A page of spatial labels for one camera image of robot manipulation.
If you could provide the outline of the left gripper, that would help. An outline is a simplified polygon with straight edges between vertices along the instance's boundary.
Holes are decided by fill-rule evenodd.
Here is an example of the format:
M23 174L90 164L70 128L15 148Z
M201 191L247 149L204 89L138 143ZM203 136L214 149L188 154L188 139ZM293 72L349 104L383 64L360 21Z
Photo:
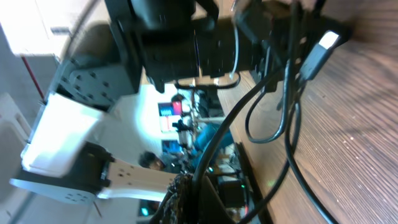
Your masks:
M333 51L347 42L347 24L321 14L323 1L311 11L299 1L240 1L232 16L219 18L214 1L194 1L205 16L194 19L196 66L193 77L218 78L251 70L270 80L268 88L284 80L297 85L313 80Z

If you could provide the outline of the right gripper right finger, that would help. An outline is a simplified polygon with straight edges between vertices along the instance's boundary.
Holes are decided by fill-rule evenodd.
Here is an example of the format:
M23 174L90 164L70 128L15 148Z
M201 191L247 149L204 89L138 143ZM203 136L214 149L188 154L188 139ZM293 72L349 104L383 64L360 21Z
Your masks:
M202 179L198 207L199 223L235 224L208 177Z

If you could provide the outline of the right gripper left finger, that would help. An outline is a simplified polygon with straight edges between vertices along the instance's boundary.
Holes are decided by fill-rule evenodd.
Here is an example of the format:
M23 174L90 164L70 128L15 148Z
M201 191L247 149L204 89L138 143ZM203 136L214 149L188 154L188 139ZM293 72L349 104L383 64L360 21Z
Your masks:
M185 224L195 222L195 194L191 174L178 174L149 224Z

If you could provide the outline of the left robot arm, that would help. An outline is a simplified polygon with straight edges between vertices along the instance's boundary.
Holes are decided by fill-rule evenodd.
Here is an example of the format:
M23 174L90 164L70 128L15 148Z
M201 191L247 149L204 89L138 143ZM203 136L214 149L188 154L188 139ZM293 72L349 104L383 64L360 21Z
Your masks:
M284 90L292 77L312 79L324 64L316 54L345 43L350 28L299 2L249 1L221 18L214 1L107 1L110 22L92 27L67 48L34 132L10 184L65 203L95 198L161 201L173 174L136 167L89 141L118 100L139 91L146 75L162 93L167 82L200 75L257 71L270 48L275 73L261 85Z

